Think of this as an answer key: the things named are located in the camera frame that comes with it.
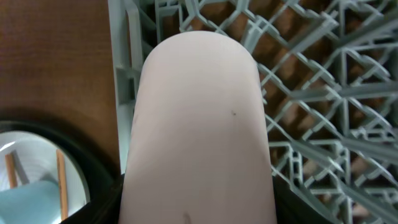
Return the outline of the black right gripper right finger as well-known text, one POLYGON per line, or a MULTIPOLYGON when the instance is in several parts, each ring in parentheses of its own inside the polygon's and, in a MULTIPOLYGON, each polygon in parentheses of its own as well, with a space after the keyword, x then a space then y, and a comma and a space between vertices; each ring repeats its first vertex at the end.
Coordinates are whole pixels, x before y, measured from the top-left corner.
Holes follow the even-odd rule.
POLYGON ((280 177, 272 178, 275 209, 278 224, 332 224, 333 222, 317 212, 298 194, 295 185, 280 177))

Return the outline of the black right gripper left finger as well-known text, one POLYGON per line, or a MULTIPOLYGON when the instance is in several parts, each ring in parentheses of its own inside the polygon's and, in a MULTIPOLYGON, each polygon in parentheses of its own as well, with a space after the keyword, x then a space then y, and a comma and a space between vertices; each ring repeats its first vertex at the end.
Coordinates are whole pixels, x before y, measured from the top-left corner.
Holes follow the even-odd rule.
POLYGON ((124 174, 105 193, 60 224, 118 224, 123 183, 124 174))

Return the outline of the wooden chopstick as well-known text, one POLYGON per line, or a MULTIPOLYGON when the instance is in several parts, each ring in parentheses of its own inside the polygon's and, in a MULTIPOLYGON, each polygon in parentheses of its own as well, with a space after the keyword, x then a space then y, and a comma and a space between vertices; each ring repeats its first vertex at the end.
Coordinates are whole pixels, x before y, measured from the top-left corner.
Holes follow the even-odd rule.
POLYGON ((17 187, 17 177, 16 177, 14 159, 12 153, 5 155, 5 163, 6 163, 7 177, 9 180, 9 186, 11 189, 14 189, 17 187))
POLYGON ((67 180, 65 171, 65 159, 61 150, 57 149, 57 172, 58 172, 58 191, 60 195, 60 213, 61 220, 68 218, 68 195, 67 195, 67 180))

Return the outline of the blue plastic cup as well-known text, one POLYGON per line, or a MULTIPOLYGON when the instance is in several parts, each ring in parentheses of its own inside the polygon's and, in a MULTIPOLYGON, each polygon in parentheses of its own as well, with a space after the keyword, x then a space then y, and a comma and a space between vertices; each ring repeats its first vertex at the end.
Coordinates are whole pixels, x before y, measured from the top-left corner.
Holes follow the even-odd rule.
POLYGON ((41 180, 1 192, 1 223, 60 221, 58 185, 41 180))

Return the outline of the pink plastic cup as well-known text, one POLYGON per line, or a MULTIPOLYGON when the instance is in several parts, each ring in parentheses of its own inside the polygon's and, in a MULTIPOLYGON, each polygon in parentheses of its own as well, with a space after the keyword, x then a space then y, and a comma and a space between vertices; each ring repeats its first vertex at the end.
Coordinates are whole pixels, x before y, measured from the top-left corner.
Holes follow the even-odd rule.
POLYGON ((191 31, 147 57, 120 223, 275 223, 259 72, 237 41, 191 31))

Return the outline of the grey dishwasher rack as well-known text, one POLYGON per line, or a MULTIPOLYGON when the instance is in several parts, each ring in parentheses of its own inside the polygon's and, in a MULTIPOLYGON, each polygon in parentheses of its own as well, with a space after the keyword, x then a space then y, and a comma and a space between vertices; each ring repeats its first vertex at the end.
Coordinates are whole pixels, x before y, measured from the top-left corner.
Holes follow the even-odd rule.
POLYGON ((333 223, 397 222, 396 1, 109 1, 125 175, 144 63, 215 32, 259 72, 271 174, 333 223))

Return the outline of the round black serving tray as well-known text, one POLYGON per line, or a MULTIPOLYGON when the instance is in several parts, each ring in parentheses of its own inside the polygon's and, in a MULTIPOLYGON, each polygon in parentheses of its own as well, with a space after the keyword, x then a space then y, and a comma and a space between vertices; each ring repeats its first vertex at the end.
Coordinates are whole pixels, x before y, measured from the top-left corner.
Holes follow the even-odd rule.
POLYGON ((80 167, 88 184, 90 201, 105 193, 116 180, 109 169, 101 162, 101 159, 85 143, 62 131, 34 121, 1 121, 1 132, 6 131, 27 131, 58 144, 69 158, 74 159, 80 167))

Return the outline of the grey round plate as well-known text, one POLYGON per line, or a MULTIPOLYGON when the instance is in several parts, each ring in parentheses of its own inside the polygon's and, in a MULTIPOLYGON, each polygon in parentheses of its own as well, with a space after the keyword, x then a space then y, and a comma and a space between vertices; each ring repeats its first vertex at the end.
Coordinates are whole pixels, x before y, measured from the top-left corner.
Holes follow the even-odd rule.
POLYGON ((22 186, 47 179, 58 181, 57 151, 65 164, 68 212, 73 214, 90 201, 90 191, 77 161, 53 140, 27 131, 1 133, 1 190, 10 189, 4 158, 12 154, 17 185, 22 186))

